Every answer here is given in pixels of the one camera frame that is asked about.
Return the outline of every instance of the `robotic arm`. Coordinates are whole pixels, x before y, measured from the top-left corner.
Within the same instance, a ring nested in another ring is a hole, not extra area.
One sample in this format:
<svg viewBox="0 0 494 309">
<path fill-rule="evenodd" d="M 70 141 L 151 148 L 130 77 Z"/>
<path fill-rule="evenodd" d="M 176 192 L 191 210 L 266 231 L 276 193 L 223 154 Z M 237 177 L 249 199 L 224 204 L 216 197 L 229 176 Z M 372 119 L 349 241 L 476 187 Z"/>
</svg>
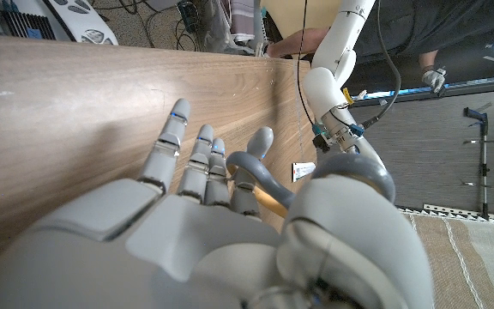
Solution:
<svg viewBox="0 0 494 309">
<path fill-rule="evenodd" d="M 356 64 L 353 47 L 374 3 L 375 0 L 342 2 L 333 26 L 316 51 L 303 86 L 310 109 L 327 130 L 327 135 L 319 133 L 316 137 L 320 142 L 339 143 L 342 151 L 363 155 L 384 166 L 363 137 L 364 128 L 356 124 L 340 90 Z"/>
<path fill-rule="evenodd" d="M 190 117 L 181 99 L 137 180 L 63 205 L 0 257 L 0 308 L 431 308 L 425 249 L 393 205 L 391 176 L 342 108 L 340 86 L 372 4 L 345 1 L 329 32 L 341 40 L 324 40 L 304 80 L 317 119 L 346 154 L 319 164 L 298 194 L 259 161 L 269 128 L 226 158 L 209 125 L 171 192 Z M 328 60 L 332 50 L 342 52 Z M 226 169 L 235 171 L 232 197 Z M 255 184 L 288 208 L 281 234 L 260 221 Z"/>
</svg>

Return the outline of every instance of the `floor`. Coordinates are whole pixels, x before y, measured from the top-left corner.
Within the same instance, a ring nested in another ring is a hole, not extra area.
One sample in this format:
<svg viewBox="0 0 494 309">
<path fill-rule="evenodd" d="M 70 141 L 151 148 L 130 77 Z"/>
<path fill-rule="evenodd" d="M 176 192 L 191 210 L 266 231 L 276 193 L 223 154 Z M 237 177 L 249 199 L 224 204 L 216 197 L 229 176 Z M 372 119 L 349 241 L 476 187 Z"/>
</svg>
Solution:
<svg viewBox="0 0 494 309">
<path fill-rule="evenodd" d="M 137 1 L 137 13 L 130 14 L 123 8 L 119 0 L 91 0 L 89 1 L 97 12 L 108 19 L 106 24 L 114 32 L 120 45 L 151 47 L 150 40 L 144 26 L 146 25 L 152 44 L 160 49 L 177 49 L 175 27 L 181 20 L 176 7 L 171 7 L 160 13 L 154 13 L 142 0 L 123 0 L 126 5 Z M 178 25 L 178 35 L 184 30 L 182 22 Z M 186 51 L 194 51 L 195 45 L 186 38 L 180 40 Z"/>
</svg>

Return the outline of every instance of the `white shoe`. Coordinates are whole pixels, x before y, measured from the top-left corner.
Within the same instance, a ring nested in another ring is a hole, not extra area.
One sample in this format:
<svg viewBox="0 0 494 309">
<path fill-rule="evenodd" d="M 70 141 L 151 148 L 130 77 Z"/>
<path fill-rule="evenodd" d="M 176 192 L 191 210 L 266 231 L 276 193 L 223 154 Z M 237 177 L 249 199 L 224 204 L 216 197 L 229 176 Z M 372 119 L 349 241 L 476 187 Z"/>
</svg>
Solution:
<svg viewBox="0 0 494 309">
<path fill-rule="evenodd" d="M 268 55 L 265 50 L 266 50 L 266 47 L 270 45 L 270 42 L 268 41 L 264 41 L 264 42 L 260 42 L 256 45 L 256 49 L 255 49 L 255 57 L 263 57 L 263 58 L 270 58 L 270 55 Z"/>
</svg>

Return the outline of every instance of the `wooden surface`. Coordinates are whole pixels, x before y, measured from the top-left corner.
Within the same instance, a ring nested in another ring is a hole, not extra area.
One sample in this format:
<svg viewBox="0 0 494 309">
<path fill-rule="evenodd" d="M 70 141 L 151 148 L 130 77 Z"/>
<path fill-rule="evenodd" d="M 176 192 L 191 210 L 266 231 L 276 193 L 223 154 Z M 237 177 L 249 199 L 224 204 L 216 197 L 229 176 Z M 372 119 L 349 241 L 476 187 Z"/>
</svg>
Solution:
<svg viewBox="0 0 494 309">
<path fill-rule="evenodd" d="M 481 211 L 478 186 L 463 182 L 479 181 L 479 144 L 463 145 L 479 139 L 475 121 L 463 117 L 464 107 L 485 109 L 489 116 L 489 140 L 494 140 L 494 92 L 440 100 L 394 104 L 365 137 L 383 159 L 395 181 L 400 206 L 422 208 L 424 203 L 471 211 Z M 376 115 L 380 106 L 353 108 L 361 122 Z M 326 155 L 318 155 L 319 161 Z M 494 214 L 494 143 L 487 145 L 489 211 Z"/>
<path fill-rule="evenodd" d="M 226 152 L 267 125 L 263 162 L 295 191 L 291 163 L 315 161 L 293 62 L 0 37 L 0 251 L 62 203 L 134 178 L 178 98 L 191 104 L 178 184 L 202 124 Z M 301 64 L 301 76 L 308 64 Z M 263 220 L 282 219 L 262 209 Z"/>
</svg>

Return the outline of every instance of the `glove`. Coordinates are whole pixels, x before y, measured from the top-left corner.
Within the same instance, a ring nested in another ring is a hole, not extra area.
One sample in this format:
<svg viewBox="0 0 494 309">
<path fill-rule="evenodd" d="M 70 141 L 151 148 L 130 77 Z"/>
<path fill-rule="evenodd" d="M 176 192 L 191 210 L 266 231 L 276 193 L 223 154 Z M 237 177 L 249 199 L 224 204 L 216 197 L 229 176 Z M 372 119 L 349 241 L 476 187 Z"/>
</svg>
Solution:
<svg viewBox="0 0 494 309">
<path fill-rule="evenodd" d="M 428 70 L 422 75 L 422 82 L 432 88 L 432 92 L 437 94 L 445 83 L 444 69 Z"/>
</svg>

